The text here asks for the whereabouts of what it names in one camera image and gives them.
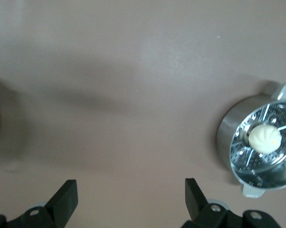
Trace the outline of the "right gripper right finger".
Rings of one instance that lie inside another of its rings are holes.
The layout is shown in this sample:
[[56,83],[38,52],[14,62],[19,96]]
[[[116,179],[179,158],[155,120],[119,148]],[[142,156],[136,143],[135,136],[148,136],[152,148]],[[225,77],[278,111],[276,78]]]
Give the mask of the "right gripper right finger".
[[279,228],[269,214],[246,210],[242,216],[234,214],[219,203],[209,203],[194,178],[185,179],[185,203],[190,215],[184,228]]

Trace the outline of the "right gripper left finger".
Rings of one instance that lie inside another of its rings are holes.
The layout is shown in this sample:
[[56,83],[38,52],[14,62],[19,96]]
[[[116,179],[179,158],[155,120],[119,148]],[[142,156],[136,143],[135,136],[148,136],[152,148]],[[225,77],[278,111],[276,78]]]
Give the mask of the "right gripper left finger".
[[11,221],[0,214],[0,228],[64,228],[77,205],[77,182],[67,180],[44,206],[30,208]]

